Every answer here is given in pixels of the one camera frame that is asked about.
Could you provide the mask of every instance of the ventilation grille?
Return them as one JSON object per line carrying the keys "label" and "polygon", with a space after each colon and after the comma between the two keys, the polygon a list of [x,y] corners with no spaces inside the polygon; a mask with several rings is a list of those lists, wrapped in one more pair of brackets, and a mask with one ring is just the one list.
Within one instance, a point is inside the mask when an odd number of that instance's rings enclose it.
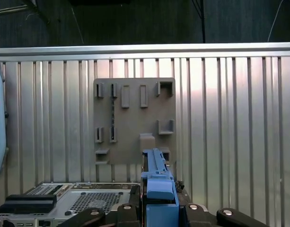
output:
{"label": "ventilation grille", "polygon": [[109,213],[112,206],[118,204],[120,199],[121,195],[117,192],[87,193],[86,195],[80,195],[70,210],[77,214],[84,209],[95,207],[104,210],[105,213]]}
{"label": "ventilation grille", "polygon": [[33,191],[28,193],[28,195],[48,195],[48,194],[54,194],[56,191],[58,191],[62,187],[61,185],[41,185],[37,188],[35,188]]}
{"label": "ventilation grille", "polygon": [[9,214],[0,214],[0,217],[6,217],[9,216]]}

